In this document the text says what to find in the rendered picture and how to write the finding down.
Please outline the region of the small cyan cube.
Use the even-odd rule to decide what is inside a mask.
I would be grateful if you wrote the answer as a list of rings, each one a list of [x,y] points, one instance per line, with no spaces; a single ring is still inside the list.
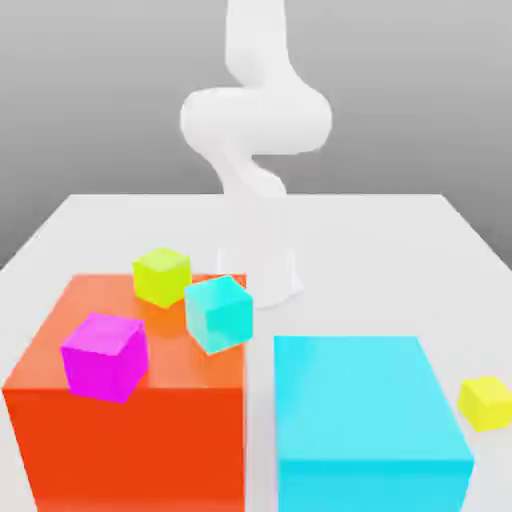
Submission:
[[[253,336],[252,296],[232,276],[187,286],[184,304],[187,331],[208,355],[243,344]]]

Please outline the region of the small lime cube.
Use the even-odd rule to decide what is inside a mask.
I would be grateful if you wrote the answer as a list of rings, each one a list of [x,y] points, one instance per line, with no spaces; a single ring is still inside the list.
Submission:
[[[190,257],[157,248],[132,262],[135,295],[162,309],[184,298],[192,282]]]

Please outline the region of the small magenta cube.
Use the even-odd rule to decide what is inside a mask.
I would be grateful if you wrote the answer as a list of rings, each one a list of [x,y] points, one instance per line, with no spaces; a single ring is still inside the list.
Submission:
[[[149,368],[145,325],[135,318],[91,313],[60,351],[76,396],[124,403]]]

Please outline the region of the small yellow cube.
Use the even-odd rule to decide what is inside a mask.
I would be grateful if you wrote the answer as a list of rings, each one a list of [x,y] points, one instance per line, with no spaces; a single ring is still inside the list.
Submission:
[[[512,392],[494,376],[464,379],[457,405],[477,432],[506,428],[512,423]]]

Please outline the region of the large cyan box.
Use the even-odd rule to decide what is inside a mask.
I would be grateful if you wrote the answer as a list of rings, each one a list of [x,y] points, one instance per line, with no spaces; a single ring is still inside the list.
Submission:
[[[461,512],[474,458],[419,341],[274,340],[278,512]]]

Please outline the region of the large orange box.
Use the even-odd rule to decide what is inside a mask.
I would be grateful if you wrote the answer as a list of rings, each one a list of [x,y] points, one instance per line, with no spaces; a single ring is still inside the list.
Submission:
[[[60,347],[89,313],[144,322],[149,370],[128,401],[69,392]],[[182,304],[128,275],[73,277],[2,389],[38,512],[245,512],[245,354],[207,355]]]

